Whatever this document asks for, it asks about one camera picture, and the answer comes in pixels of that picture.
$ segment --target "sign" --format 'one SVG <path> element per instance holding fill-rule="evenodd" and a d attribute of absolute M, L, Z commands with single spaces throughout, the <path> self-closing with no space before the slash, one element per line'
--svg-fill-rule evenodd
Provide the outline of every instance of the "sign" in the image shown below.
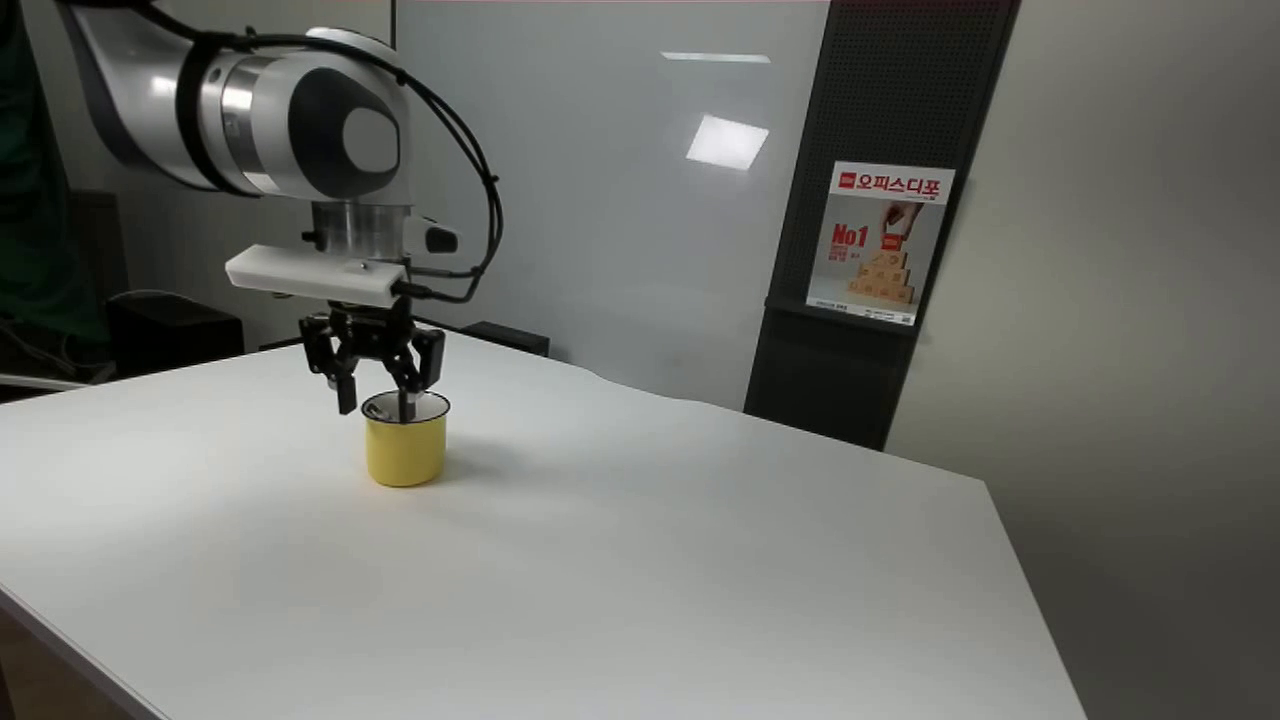
<path fill-rule="evenodd" d="M 810 306 L 916 326 L 956 171 L 837 166 Z"/>

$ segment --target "yellow cup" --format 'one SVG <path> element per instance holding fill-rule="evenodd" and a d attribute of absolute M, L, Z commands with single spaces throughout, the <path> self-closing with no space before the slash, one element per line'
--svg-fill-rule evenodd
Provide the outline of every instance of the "yellow cup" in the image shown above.
<path fill-rule="evenodd" d="M 362 403 L 369 477 L 387 489 L 432 484 L 443 470 L 443 423 L 452 403 L 435 392 L 414 402 L 402 421 L 402 398 L 386 392 Z"/>

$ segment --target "white wall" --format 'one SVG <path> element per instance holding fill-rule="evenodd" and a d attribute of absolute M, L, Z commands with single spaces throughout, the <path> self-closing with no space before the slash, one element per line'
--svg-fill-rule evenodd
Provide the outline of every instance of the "white wall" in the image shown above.
<path fill-rule="evenodd" d="M 418 0 L 402 51 L 475 124 L 508 247 L 475 308 L 652 392 L 741 403 L 788 207 L 823 0 Z M 681 66 L 748 51 L 769 66 Z M 751 171 L 685 161 L 700 117 L 769 128 Z M 475 181 L 435 128 L 425 214 L 475 229 Z"/>
<path fill-rule="evenodd" d="M 198 28 L 297 31 L 338 23 L 369 38 L 387 38 L 393 28 L 387 0 L 165 0 L 165 8 Z M 243 317 L 247 345 L 297 336 L 297 317 L 311 306 L 230 290 L 225 261 L 261 239 L 293 246 L 307 229 L 307 203 L 193 194 L 158 171 L 117 166 L 83 114 L 56 5 L 23 0 L 23 21 L 71 188 L 120 195 L 132 290 L 169 290 L 230 308 Z"/>
<path fill-rule="evenodd" d="M 1278 28 L 1024 0 L 894 434 L 994 484 L 1096 720 L 1280 716 Z"/>

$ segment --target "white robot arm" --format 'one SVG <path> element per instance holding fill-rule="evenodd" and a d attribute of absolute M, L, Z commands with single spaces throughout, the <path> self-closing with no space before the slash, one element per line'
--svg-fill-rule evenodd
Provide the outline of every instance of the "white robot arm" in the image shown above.
<path fill-rule="evenodd" d="M 318 247 L 247 247 L 230 261 L 238 290 L 329 302 L 303 322 L 311 371 L 358 410 L 354 368 L 386 359 L 405 410 L 439 375 L 439 333 L 414 326 L 414 302 L 474 302 L 488 273 L 503 207 L 480 139 L 380 41 L 311 28 L 307 38 L 198 31 L 154 0 L 60 0 L 81 55 L 83 97 L 105 145 L 180 186 L 307 201 Z M 485 261 L 463 273 L 414 268 L 407 92 L 461 145 L 488 195 Z"/>

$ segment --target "white table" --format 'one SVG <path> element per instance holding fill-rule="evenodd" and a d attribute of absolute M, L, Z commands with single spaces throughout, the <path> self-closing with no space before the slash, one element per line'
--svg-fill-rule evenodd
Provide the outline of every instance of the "white table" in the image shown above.
<path fill-rule="evenodd" d="M 297 349 L 9 403 L 0 588 L 175 720 L 1084 716 L 985 484 L 463 336 L 443 375 L 425 494 Z"/>

